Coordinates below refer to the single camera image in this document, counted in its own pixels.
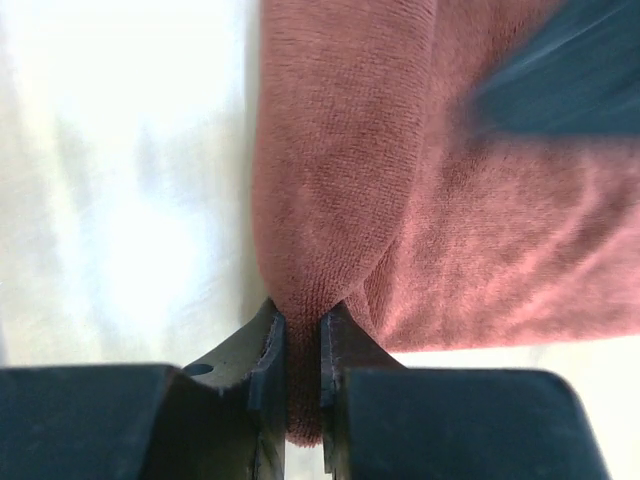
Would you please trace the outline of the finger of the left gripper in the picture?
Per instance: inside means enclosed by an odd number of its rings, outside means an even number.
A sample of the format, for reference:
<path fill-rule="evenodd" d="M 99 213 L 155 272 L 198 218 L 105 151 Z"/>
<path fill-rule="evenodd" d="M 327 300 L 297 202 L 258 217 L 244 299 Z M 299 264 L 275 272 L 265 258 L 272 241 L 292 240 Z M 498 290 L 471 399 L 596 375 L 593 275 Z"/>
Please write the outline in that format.
<path fill-rule="evenodd" d="M 473 96 L 480 127 L 540 136 L 639 133 L 639 4 L 566 1 Z"/>

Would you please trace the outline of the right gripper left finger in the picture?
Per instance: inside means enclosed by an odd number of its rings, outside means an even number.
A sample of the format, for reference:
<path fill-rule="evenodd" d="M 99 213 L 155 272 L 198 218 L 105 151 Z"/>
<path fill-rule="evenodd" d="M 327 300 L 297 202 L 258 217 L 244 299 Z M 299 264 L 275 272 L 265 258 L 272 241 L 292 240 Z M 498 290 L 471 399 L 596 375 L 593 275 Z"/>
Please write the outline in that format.
<path fill-rule="evenodd" d="M 195 362 L 5 368 L 5 479 L 280 479 L 285 322 L 271 301 Z"/>

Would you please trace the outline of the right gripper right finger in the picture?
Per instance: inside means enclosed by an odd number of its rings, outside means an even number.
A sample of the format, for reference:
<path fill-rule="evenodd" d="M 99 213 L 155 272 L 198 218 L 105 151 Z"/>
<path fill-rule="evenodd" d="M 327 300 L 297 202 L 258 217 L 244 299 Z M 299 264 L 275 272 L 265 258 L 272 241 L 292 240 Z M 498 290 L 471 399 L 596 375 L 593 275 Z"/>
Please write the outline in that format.
<path fill-rule="evenodd" d="M 320 321 L 325 470 L 335 479 L 605 479 L 583 405 L 543 370 L 408 368 L 338 305 Z"/>

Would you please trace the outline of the brown towel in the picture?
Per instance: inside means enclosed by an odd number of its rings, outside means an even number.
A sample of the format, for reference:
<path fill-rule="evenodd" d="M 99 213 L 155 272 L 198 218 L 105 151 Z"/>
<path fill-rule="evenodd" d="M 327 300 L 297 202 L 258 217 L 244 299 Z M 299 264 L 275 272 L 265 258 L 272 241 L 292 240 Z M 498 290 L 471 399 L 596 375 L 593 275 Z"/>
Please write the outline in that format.
<path fill-rule="evenodd" d="M 552 1 L 266 1 L 255 250 L 288 437 L 321 438 L 319 319 L 393 352 L 639 331 L 639 146 L 466 142 L 463 99 Z"/>

